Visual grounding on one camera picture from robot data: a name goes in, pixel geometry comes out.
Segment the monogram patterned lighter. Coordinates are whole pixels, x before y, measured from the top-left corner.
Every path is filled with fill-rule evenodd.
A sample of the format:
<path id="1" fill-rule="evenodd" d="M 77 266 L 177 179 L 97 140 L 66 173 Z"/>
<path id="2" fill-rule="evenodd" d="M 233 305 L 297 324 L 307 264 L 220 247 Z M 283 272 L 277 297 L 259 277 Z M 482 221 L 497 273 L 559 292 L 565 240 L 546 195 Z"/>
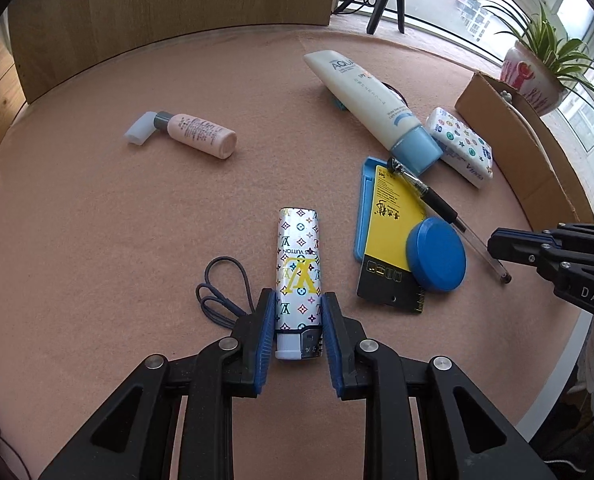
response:
<path id="1" fill-rule="evenodd" d="M 280 210 L 275 282 L 275 356 L 301 361 L 321 354 L 322 272 L 318 214 Z"/>

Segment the pink spray bottle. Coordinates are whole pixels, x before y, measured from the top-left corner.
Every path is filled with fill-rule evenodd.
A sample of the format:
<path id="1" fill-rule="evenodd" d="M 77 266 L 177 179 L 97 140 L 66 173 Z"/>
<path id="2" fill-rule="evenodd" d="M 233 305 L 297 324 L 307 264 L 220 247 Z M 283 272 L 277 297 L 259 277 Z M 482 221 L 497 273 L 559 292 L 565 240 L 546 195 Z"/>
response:
<path id="1" fill-rule="evenodd" d="M 146 112 L 123 133 L 131 144 L 143 145 L 155 132 L 218 159 L 228 159 L 237 143 L 235 131 L 187 114 Z"/>

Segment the blue round lid container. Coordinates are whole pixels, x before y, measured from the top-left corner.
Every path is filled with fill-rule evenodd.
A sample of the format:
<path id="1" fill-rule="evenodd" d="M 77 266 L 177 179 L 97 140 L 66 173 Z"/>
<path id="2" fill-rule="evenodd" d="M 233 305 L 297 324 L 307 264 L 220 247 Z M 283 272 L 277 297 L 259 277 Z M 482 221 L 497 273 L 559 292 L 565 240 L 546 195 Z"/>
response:
<path id="1" fill-rule="evenodd" d="M 466 252 L 448 222 L 429 217 L 416 224 L 405 245 L 408 266 L 422 289 L 452 292 L 464 281 Z"/>

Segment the white patterned tissue pack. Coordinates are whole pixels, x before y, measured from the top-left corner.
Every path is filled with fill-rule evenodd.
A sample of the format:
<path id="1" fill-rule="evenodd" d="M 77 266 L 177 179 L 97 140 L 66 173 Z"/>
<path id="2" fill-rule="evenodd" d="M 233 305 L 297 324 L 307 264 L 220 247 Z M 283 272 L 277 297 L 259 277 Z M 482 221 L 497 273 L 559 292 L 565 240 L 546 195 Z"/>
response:
<path id="1" fill-rule="evenodd" d="M 475 188 L 484 188 L 493 179 L 492 148 L 460 118 L 436 107 L 425 128 L 442 149 L 441 159 Z"/>

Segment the black clear gel pen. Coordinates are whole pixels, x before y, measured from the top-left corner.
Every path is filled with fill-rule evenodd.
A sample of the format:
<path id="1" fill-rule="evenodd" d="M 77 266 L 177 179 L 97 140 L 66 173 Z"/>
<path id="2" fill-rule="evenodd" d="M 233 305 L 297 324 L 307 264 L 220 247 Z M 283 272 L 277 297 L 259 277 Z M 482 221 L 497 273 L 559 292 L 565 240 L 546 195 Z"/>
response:
<path id="1" fill-rule="evenodd" d="M 431 209 L 439 218 L 453 226 L 453 229 L 461 235 L 463 240 L 498 274 L 498 279 L 502 284 L 510 284 L 512 276 L 506 270 L 506 267 L 493 258 L 488 251 L 486 244 L 482 239 L 467 225 L 457 211 L 444 200 L 434 189 L 426 185 L 415 174 L 403 165 L 400 160 L 391 156 L 387 162 L 387 169 L 397 177 L 406 182 L 418 198 Z"/>

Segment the red white flower pot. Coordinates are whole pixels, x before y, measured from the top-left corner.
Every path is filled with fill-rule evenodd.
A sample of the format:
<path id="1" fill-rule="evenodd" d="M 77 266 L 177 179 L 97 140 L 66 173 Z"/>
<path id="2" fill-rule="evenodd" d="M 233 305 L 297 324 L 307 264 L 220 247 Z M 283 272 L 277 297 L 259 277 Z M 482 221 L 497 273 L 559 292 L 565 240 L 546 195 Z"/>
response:
<path id="1" fill-rule="evenodd" d="M 519 41 L 506 52 L 500 81 L 515 89 L 540 116 L 556 110 L 566 94 L 552 72 Z"/>

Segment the yellow black card package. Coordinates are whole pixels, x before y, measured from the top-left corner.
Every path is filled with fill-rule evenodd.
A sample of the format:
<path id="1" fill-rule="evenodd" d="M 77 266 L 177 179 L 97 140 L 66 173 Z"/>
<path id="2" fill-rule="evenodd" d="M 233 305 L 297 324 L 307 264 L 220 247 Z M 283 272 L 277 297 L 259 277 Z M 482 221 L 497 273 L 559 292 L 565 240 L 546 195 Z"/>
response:
<path id="1" fill-rule="evenodd" d="M 425 292 L 408 266 L 405 245 L 414 226 L 425 219 L 425 207 L 410 186 L 387 167 L 377 167 L 356 288 L 360 298 L 415 314 L 423 311 Z"/>

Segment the pink mat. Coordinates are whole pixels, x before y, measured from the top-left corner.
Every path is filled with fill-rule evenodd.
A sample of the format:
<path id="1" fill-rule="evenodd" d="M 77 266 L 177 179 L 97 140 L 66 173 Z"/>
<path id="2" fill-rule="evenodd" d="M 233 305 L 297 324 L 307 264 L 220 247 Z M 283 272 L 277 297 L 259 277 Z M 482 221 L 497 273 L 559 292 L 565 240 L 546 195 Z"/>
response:
<path id="1" fill-rule="evenodd" d="M 402 356 L 454 359 L 511 422 L 547 384 L 580 312 L 536 272 L 500 284 L 476 255 L 464 284 L 419 315 L 356 296 L 361 166 L 380 143 L 336 107 L 303 55 L 332 49 L 397 88 L 417 116 L 451 107 L 460 64 L 336 28 L 251 27 L 155 44 L 27 106 L 0 145 L 0 426 L 4 456 L 37 477 L 146 356 L 191 356 L 223 336 L 195 288 L 235 301 L 275 282 L 278 213 L 318 213 L 322 283 Z M 146 112 L 236 132 L 218 159 L 155 132 Z"/>

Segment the green spider plant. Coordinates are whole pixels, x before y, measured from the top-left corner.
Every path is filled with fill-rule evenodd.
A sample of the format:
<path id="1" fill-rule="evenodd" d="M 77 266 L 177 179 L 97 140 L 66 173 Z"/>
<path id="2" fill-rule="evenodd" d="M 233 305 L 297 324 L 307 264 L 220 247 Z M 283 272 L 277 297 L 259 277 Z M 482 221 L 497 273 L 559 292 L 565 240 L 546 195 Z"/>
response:
<path id="1" fill-rule="evenodd" d="M 586 73 L 594 73 L 594 60 L 581 39 L 559 32 L 544 6 L 532 14 L 508 0 L 483 0 L 482 7 L 504 26 L 503 34 L 532 51 L 552 72 L 565 87 L 565 98 L 571 93 L 594 110 L 594 84 L 585 78 Z"/>

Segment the cardboard box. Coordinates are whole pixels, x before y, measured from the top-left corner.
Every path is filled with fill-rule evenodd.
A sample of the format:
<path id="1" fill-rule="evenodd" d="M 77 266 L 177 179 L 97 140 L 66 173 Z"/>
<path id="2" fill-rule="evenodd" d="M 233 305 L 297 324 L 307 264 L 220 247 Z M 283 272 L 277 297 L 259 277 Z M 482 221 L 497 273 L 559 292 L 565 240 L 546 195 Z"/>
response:
<path id="1" fill-rule="evenodd" d="M 515 89 L 475 72 L 454 108 L 490 144 L 494 163 L 532 229 L 594 223 L 591 203 L 565 151 Z"/>

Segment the white blue sunscreen tube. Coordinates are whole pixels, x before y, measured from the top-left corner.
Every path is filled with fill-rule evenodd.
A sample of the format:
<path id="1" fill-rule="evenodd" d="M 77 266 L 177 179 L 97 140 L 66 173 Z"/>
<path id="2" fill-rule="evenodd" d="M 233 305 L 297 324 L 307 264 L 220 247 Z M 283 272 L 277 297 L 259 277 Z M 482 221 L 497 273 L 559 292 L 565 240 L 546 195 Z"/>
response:
<path id="1" fill-rule="evenodd" d="M 416 176 L 443 152 L 396 92 L 333 50 L 303 55 L 304 62 L 382 146 Z"/>

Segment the wooden board panel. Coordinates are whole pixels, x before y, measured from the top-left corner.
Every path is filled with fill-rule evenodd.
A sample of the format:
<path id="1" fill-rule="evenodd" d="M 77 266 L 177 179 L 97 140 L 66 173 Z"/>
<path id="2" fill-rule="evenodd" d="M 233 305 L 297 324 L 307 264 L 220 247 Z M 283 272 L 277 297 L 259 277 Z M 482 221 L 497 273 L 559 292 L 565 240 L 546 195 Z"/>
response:
<path id="1" fill-rule="evenodd" d="M 12 0 L 8 27 L 33 102 L 70 77 L 177 36 L 249 25 L 325 25 L 333 0 Z"/>

